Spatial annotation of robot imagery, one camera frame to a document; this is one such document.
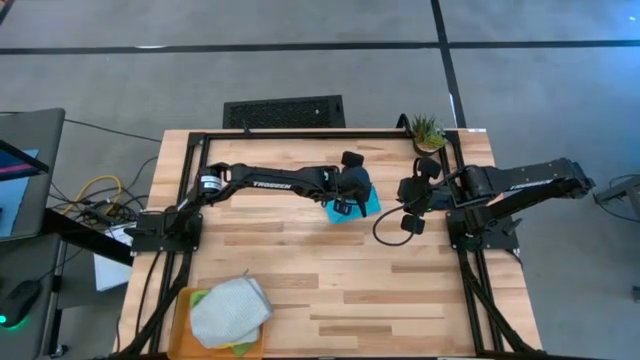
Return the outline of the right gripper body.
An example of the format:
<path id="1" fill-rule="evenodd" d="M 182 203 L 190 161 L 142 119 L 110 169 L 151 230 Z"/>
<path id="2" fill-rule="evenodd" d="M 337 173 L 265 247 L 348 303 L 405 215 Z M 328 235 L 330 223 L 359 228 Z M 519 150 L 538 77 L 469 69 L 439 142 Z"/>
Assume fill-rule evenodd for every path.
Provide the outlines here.
<path id="1" fill-rule="evenodd" d="M 398 201 L 405 213 L 426 213 L 439 210 L 440 205 L 434 192 L 439 183 L 431 183 L 428 177 L 412 176 L 400 181 Z"/>

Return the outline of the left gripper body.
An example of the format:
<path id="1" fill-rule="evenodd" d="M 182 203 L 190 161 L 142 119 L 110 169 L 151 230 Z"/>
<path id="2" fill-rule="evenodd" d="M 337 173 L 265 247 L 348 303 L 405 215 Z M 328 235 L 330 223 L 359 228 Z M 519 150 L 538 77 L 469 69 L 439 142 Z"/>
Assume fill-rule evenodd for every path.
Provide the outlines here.
<path id="1" fill-rule="evenodd" d="M 341 199 L 365 203 L 370 198 L 372 183 L 363 167 L 332 168 L 324 174 L 325 201 Z"/>

